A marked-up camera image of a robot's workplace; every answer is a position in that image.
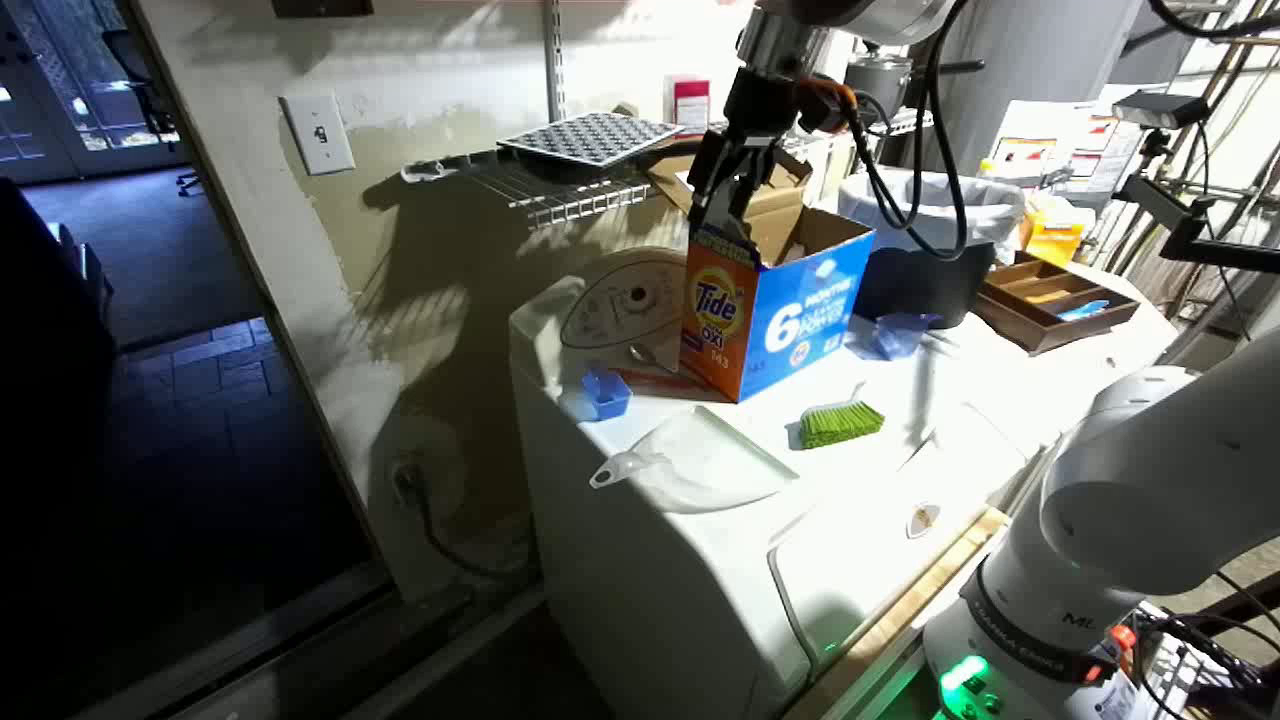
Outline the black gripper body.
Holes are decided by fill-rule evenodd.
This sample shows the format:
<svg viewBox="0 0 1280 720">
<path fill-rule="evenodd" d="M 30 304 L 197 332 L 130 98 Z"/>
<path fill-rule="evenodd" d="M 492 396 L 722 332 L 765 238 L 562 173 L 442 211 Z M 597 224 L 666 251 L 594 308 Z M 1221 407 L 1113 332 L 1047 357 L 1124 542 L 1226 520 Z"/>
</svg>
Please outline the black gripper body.
<svg viewBox="0 0 1280 720">
<path fill-rule="evenodd" d="M 765 180 L 775 166 L 782 135 L 802 117 L 802 84 L 740 68 L 725 99 L 725 126 L 701 145 L 701 180 Z"/>
</svg>

